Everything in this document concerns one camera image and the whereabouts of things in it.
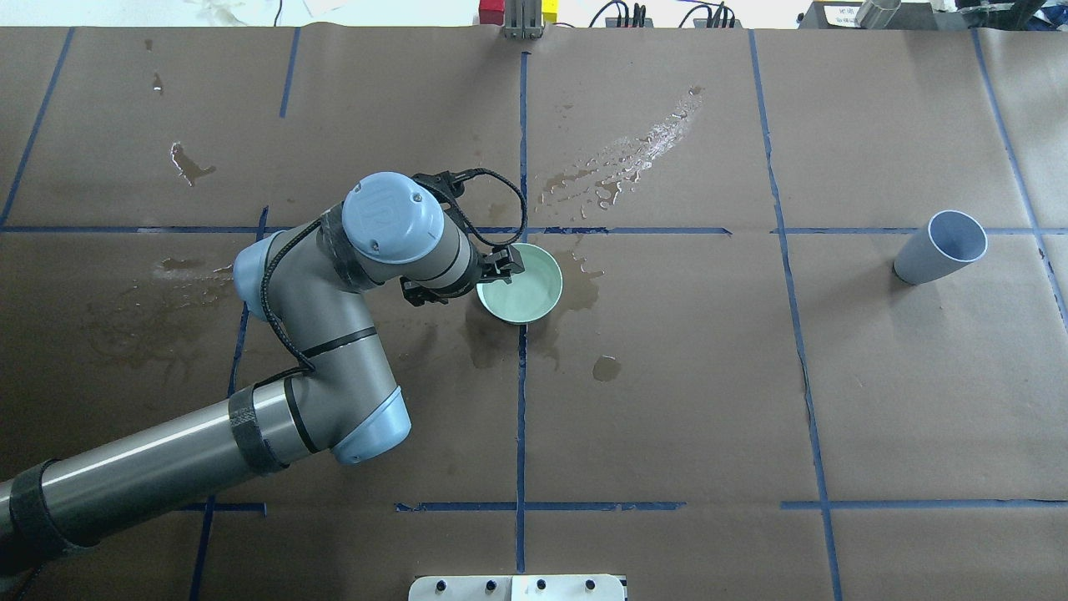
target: light green bowl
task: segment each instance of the light green bowl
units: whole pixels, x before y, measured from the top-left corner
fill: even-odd
[[[520,326],[547,316],[564,291],[564,273],[545,249],[533,243],[513,243],[527,270],[512,275],[512,283],[497,280],[477,285],[478,299],[498,319]]]

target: light blue joint cap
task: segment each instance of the light blue joint cap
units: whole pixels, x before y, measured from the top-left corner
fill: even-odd
[[[403,265],[426,256],[441,239],[445,213],[411,177],[382,171],[367,175],[345,196],[341,222],[364,256]]]
[[[267,321],[263,305],[260,303],[260,283],[264,279],[264,269],[267,268],[270,242],[280,233],[282,232],[274,232],[249,246],[234,258],[234,286],[237,287],[237,296],[245,300],[249,313],[260,321]]]
[[[339,463],[356,465],[399,445],[408,438],[408,432],[411,432],[411,420],[397,386],[363,424],[334,445],[332,453]]]

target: black cable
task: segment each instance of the black cable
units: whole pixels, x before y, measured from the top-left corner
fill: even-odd
[[[37,576],[41,575],[41,570],[44,569],[45,565],[38,564],[37,567],[30,572],[30,575],[26,576],[26,580],[22,581],[22,586],[18,587],[18,592],[15,594],[15,597],[13,597],[11,601],[22,601],[22,599],[26,599],[26,594],[30,591],[30,585],[33,584],[33,581],[37,580]]]
[[[1006,25],[1009,31],[1023,31],[1024,26],[1046,3],[1045,0],[1016,0],[1008,10]]]
[[[509,237],[504,241],[490,241],[485,237],[483,237],[482,232],[478,231],[478,227],[475,227],[474,223],[471,222],[471,219],[469,219],[468,216],[464,213],[464,210],[460,209],[459,204],[455,202],[452,203],[453,206],[456,207],[456,213],[459,215],[460,220],[464,221],[464,224],[467,225],[468,230],[472,234],[474,234],[474,237],[476,237],[478,241],[485,243],[486,246],[489,246],[490,248],[507,246],[514,241],[519,241],[519,239],[523,237],[523,233],[527,232],[527,196],[523,195],[523,192],[520,191],[515,184],[509,181],[507,177],[501,175],[497,171],[486,169],[485,167],[468,169],[467,171],[460,173],[460,175],[461,175],[460,177],[457,177],[459,181],[473,179],[478,175],[489,175],[490,177],[493,177],[494,179],[512,188],[512,191],[516,192],[516,196],[519,197],[519,213],[520,213],[519,230],[516,231],[515,235],[513,235],[512,237]]]
[[[252,388],[253,389],[258,389],[261,386],[266,386],[268,384],[273,384],[274,382],[278,382],[279,380],[285,380],[286,378],[289,378],[290,376],[299,376],[301,374],[307,374],[307,370],[304,370],[304,368],[302,368],[302,367],[290,367],[289,369],[287,369],[285,371],[280,371],[280,373],[276,374],[274,376],[271,376],[270,378],[268,378],[266,380],[261,380],[260,382],[256,382],[255,384],[252,385]]]
[[[712,15],[712,20],[710,22],[706,23],[705,27],[719,28],[720,27],[720,19],[723,18],[723,15],[724,15],[723,4],[721,3],[720,6],[718,9],[716,9],[716,14]]]
[[[708,27],[708,23],[712,22],[712,6],[709,4],[697,4],[696,6],[690,9],[690,12],[682,17],[682,22],[678,23],[678,29],[682,29],[682,26],[686,25],[686,19],[690,18],[690,15],[702,9],[708,11],[708,18],[705,19],[705,27]]]
[[[590,26],[588,27],[593,27],[594,25],[596,25],[597,23],[597,17],[599,17],[601,15],[601,13],[603,13],[604,11],[607,11],[608,7],[611,6],[612,4],[615,4],[615,6],[616,6],[616,9],[615,9],[616,10],[616,15],[618,15],[619,6],[623,6],[623,14],[625,16],[622,17],[622,18],[623,18],[624,22],[630,20],[630,6],[628,6],[627,3],[624,2],[623,0],[611,0],[610,2],[608,2],[603,6],[601,6],[601,10],[597,11],[597,14],[594,15],[594,18],[590,19]],[[619,18],[621,18],[619,16],[616,16],[616,23],[617,25],[618,25]]]
[[[267,318],[267,323],[270,325],[270,329],[274,331],[274,336],[278,336],[279,342],[282,343],[285,350],[289,351],[289,354],[297,359],[297,362],[300,364],[303,371],[308,373],[315,371],[315,366],[312,365],[312,362],[308,361],[308,358],[305,358],[304,354],[293,345],[293,342],[289,341],[285,331],[282,330],[282,325],[278,321],[278,316],[276,316],[274,312],[270,310],[270,299],[268,298],[267,286],[270,284],[270,276],[274,274],[274,269],[278,268],[278,264],[282,262],[282,257],[293,250],[293,247],[297,246],[300,240],[308,237],[308,234],[314,232],[321,222],[321,218],[315,219],[309,223],[303,231],[293,236],[293,239],[285,242],[285,246],[283,246],[278,251],[278,254],[271,258],[270,263],[267,264],[267,268],[264,269],[264,279],[260,281],[260,306],[263,307],[264,316]]]

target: light blue cup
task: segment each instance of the light blue cup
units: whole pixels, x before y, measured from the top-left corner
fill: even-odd
[[[987,232],[978,221],[960,210],[941,210],[905,242],[894,259],[894,272],[908,283],[926,283],[986,253]]]
[[[545,249],[533,243],[512,244],[523,259],[523,272],[512,275],[512,283],[497,280],[477,285],[478,299],[500,320],[521,326],[537,321],[556,306],[564,291],[560,264]]]

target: wet stain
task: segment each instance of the wet stain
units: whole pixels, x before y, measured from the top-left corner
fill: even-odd
[[[642,173],[689,133],[703,91],[700,85],[690,88],[675,109],[644,136],[621,138],[585,161],[547,177],[535,207],[552,207],[552,213],[560,216],[562,209],[574,211],[576,205],[581,209],[586,203],[596,202],[604,210],[615,206],[622,195],[637,189]]]
[[[200,164],[197,164],[193,159],[186,156],[186,151],[182,147],[182,142],[171,144],[171,162],[178,168],[178,173],[190,186],[195,186],[198,178],[215,173],[214,164],[207,169],[201,169]]]
[[[415,325],[415,328],[419,332],[419,339],[395,358],[394,369],[397,373],[426,369],[429,362],[436,361],[434,351],[438,348],[438,325],[425,322]]]
[[[234,294],[231,266],[207,269],[197,258],[164,258],[153,269],[152,280],[134,280],[110,302],[88,303],[82,330],[96,360],[106,365],[140,369],[166,366],[163,379],[188,383],[193,362],[202,357],[199,344],[209,322],[209,312]]]
[[[623,371],[623,364],[615,358],[601,355],[594,364],[594,380],[598,382],[611,382]]]
[[[490,369],[512,358],[516,349],[516,327],[494,318],[477,298],[468,303],[464,318],[459,333],[467,342],[471,365]]]
[[[512,206],[506,202],[494,202],[489,205],[489,222],[492,224],[506,223],[508,208]]]
[[[571,174],[559,173],[546,179],[545,191],[551,194],[554,191],[556,191],[556,189],[567,186],[568,183],[577,181],[582,177],[585,177],[586,175],[591,175],[596,172],[597,172],[596,169],[579,169],[578,171]],[[545,204],[544,195],[541,196],[541,203]]]
[[[200,258],[163,258],[159,262],[159,266],[167,271],[193,269],[197,267],[203,267],[204,260],[201,260]]]
[[[593,310],[600,295],[600,286],[596,280],[603,275],[604,271],[586,265],[586,257],[580,255],[577,250],[556,251],[552,256],[560,264],[560,270],[564,274],[564,291],[548,318],[538,320],[529,328],[531,348],[551,358],[555,371],[560,371],[560,350],[556,348],[556,342],[560,338],[561,322],[570,312]]]

